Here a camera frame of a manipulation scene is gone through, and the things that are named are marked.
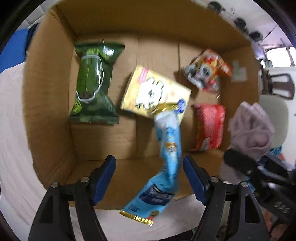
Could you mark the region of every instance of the cardboard box flap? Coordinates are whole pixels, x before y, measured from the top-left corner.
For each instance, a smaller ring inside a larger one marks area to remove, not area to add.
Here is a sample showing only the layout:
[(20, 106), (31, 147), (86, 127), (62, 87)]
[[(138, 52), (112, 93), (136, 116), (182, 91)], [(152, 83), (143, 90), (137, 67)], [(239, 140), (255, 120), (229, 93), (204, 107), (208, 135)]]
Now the cardboard box flap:
[(77, 36), (132, 32), (197, 43), (216, 51), (250, 44), (235, 27), (191, 1), (64, 0), (57, 8)]
[(64, 183), (76, 163), (68, 122), (73, 44), (58, 21), (46, 14), (29, 52), (24, 72), (24, 122), (35, 171), (48, 187), (53, 177)]

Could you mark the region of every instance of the pink cloth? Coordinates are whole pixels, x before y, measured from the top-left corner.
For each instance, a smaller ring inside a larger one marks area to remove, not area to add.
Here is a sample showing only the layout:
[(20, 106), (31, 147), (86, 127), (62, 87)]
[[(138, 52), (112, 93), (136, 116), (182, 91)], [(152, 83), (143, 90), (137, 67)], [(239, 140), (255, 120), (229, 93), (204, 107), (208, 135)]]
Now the pink cloth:
[(230, 120), (231, 148), (255, 160), (270, 151), (274, 125), (262, 107), (242, 102)]

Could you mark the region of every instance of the wooden chair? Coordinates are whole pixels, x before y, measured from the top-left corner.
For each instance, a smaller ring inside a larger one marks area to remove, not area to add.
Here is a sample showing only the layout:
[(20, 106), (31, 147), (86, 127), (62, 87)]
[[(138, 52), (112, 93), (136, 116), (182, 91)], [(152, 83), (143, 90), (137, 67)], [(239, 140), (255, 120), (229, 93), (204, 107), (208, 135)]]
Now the wooden chair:
[[(282, 98), (293, 100), (295, 95), (295, 86), (292, 80), (292, 77), (289, 74), (274, 74), (270, 75), (269, 70), (265, 70), (261, 68), (262, 71), (262, 82), (263, 82), (263, 90), (262, 94), (270, 94), (270, 95), (277, 95)], [(276, 82), (272, 81), (272, 78), (278, 78), (286, 76), (288, 78), (288, 82)], [(288, 91), (289, 96), (284, 96), (281, 94), (277, 94), (274, 92), (274, 89)]]

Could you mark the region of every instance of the gold foil seal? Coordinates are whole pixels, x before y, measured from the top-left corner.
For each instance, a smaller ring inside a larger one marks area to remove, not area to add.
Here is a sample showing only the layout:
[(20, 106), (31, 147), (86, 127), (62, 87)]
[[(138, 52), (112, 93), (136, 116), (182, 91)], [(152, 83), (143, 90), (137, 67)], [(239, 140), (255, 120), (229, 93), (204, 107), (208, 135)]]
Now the gold foil seal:
[(167, 142), (165, 147), (170, 152), (175, 152), (177, 150), (177, 146), (175, 142)]
[(123, 211), (123, 210), (120, 210), (119, 214), (121, 214), (121, 215), (123, 215), (123, 216), (125, 216), (125, 217), (127, 217), (127, 218), (131, 218), (131, 219), (133, 219), (133, 220), (136, 220), (136, 221), (138, 221), (138, 222), (140, 222), (140, 223), (147, 224), (147, 225), (149, 225), (149, 226), (152, 226), (152, 224), (153, 224), (153, 221), (150, 220), (150, 219), (142, 218), (142, 217), (139, 217), (139, 216), (137, 216), (137, 215), (134, 215), (134, 214), (131, 214), (131, 213), (125, 212), (125, 211)]
[(167, 110), (177, 110), (178, 104), (176, 103), (162, 103), (158, 104), (152, 111), (151, 115), (155, 118), (159, 113)]

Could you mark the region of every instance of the cartoon character print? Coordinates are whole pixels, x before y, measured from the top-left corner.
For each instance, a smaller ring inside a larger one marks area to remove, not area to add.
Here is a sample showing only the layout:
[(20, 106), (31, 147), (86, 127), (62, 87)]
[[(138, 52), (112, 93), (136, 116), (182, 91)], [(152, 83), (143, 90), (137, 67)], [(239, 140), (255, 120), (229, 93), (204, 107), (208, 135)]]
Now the cartoon character print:
[(212, 70), (208, 64), (202, 64), (199, 66), (198, 71), (195, 74), (195, 78), (201, 81), (203, 84), (208, 83), (211, 76)]
[(157, 106), (163, 94), (163, 87), (163, 82), (156, 81), (154, 77), (150, 77), (141, 83), (136, 98), (136, 107), (140, 109), (142, 106), (145, 110), (149, 110)]

